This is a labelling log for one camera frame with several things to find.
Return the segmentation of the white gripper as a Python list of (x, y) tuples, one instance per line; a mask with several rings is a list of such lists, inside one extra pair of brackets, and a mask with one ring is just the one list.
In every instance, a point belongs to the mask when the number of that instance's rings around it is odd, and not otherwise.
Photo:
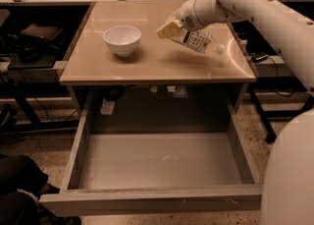
[(167, 22), (156, 30), (160, 39), (178, 36), (185, 28), (196, 31), (209, 25), (209, 1), (187, 0), (176, 10)]

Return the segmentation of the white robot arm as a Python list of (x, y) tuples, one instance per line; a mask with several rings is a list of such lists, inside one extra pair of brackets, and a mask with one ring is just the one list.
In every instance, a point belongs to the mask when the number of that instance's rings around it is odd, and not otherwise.
[[(157, 29), (161, 38), (249, 21), (308, 92), (314, 88), (313, 21), (278, 0), (187, 0)], [(259, 225), (314, 225), (314, 110), (291, 119), (272, 144)]]

